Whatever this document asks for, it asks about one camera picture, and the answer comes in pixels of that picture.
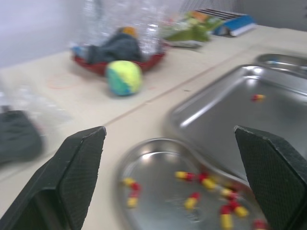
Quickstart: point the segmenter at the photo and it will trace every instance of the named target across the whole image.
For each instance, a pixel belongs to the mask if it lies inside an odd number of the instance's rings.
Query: red bowl
[[[146,62],[138,62],[138,61],[133,61],[134,63],[136,63],[137,65],[139,65],[139,67],[141,68],[141,70],[143,72],[151,69],[153,66],[155,66],[156,64],[158,64],[165,56],[165,53],[163,54],[156,54],[153,55],[148,61]],[[80,66],[86,68],[87,70],[97,73],[99,75],[104,75],[105,74],[105,70],[106,70],[106,66],[108,65],[107,62],[100,62],[100,63],[96,63],[96,64],[87,64],[83,58],[78,57],[78,56],[73,56],[72,57],[73,60],[79,64]]]

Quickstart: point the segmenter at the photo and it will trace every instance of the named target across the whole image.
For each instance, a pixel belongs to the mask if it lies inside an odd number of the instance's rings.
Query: yellow-green ball
[[[142,86],[142,70],[130,61],[113,61],[106,68],[110,90],[118,96],[138,92]]]

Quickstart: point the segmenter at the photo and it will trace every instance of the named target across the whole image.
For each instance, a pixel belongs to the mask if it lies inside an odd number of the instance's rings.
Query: dark gray fabric
[[[138,40],[129,34],[118,33],[102,46],[91,46],[88,64],[117,60],[142,61]]]

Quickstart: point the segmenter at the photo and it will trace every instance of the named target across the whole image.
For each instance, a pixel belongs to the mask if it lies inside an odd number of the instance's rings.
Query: stainless steel tray
[[[272,69],[288,71],[307,77],[307,59],[282,54],[264,54],[256,58],[256,64]]]
[[[116,176],[115,199],[125,224],[134,230],[220,230],[219,209],[226,200],[219,195],[220,186],[208,191],[196,182],[174,177],[176,171],[208,172],[221,186],[240,191],[240,203],[250,215],[233,215],[234,230],[252,229],[254,218],[264,219],[247,182],[230,176],[209,165],[194,150],[180,141],[157,138],[144,141],[131,149],[120,164]],[[121,181],[134,178],[142,187],[139,204],[128,209],[130,193]],[[183,208],[185,199],[193,192],[201,193],[201,200],[193,212]]]
[[[266,98],[253,102],[255,94]],[[204,159],[246,180],[233,133],[236,125],[279,135],[307,158],[307,80],[261,66],[240,66],[172,110],[166,124]]]

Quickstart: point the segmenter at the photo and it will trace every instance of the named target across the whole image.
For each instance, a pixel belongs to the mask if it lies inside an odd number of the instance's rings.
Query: table surface
[[[26,83],[64,109],[72,121],[59,127],[59,143],[49,147],[44,156],[0,168],[0,215],[67,136],[105,125],[99,176],[83,229],[123,229],[112,189],[117,164],[125,152],[140,141],[165,136],[163,120],[171,107],[230,69],[252,63],[263,53],[306,56],[306,41],[305,32],[258,26],[236,38],[214,36],[199,50],[172,48],[163,63],[144,75],[142,91],[126,98],[112,96],[105,79],[78,67],[69,52],[2,69],[2,81],[9,90]]]

